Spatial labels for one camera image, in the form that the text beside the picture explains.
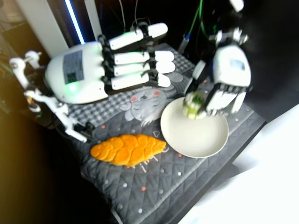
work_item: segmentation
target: white plate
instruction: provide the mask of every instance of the white plate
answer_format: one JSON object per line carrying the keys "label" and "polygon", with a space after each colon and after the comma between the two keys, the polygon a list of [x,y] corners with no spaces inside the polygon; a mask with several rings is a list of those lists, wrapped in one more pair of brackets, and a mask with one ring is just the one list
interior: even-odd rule
{"label": "white plate", "polygon": [[183,100],[172,101],[161,116],[162,134],[177,152],[193,158],[218,153],[228,140],[228,123],[224,116],[192,120],[183,115]]}

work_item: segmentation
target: plate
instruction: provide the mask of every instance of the plate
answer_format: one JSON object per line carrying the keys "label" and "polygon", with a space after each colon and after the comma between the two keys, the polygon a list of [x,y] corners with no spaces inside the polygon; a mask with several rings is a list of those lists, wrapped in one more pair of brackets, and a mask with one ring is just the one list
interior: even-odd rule
{"label": "plate", "polygon": [[205,158],[220,152],[228,140],[224,116],[189,119],[183,115],[184,97],[172,101],[161,116],[161,130],[167,143],[178,153]]}

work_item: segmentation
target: gingham pattern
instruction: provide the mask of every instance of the gingham pattern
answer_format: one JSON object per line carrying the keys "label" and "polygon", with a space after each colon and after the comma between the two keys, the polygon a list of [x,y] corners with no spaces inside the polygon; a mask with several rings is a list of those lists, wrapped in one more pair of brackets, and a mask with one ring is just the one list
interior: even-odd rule
{"label": "gingham pattern", "polygon": [[[158,50],[170,50],[174,54],[174,64],[176,72],[184,73],[194,67],[190,61],[180,55],[176,50],[167,44],[156,46]],[[127,101],[136,93],[136,90],[118,93],[109,96],[108,100],[87,105],[69,105],[69,115],[85,125],[91,122],[95,127],[102,125],[107,120],[121,112],[117,105]]]}

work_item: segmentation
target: quilted mat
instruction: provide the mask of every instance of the quilted mat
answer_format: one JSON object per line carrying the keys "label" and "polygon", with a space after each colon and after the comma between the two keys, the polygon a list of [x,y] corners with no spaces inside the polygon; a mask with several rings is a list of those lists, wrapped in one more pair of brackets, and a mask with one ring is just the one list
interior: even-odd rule
{"label": "quilted mat", "polygon": [[[243,104],[237,114],[227,116],[230,132],[226,146],[205,159],[185,157],[168,145],[163,153],[133,168],[110,165],[91,157],[89,151],[93,145],[114,136],[142,133],[164,140],[160,129],[162,111],[182,93],[194,65],[168,45],[159,49],[175,53],[177,70],[168,75],[169,88],[140,88],[71,109],[73,117],[97,126],[91,143],[73,141],[81,174],[111,200],[124,224],[169,223],[264,123],[264,119]],[[201,88],[210,86],[206,83]]]}

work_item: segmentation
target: white cable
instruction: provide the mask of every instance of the white cable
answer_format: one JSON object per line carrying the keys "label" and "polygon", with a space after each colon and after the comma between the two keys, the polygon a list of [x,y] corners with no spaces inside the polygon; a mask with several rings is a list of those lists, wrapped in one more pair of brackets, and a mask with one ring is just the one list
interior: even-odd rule
{"label": "white cable", "polygon": [[137,19],[136,19],[137,4],[138,4],[138,0],[136,0],[135,13],[134,13],[134,18],[135,18],[136,24],[137,24]]}
{"label": "white cable", "polygon": [[123,29],[124,31],[126,31],[126,22],[125,22],[125,16],[123,14],[123,8],[122,8],[122,3],[121,3],[121,0],[120,1],[120,5],[121,5],[121,14],[122,14],[122,20],[123,20]]}

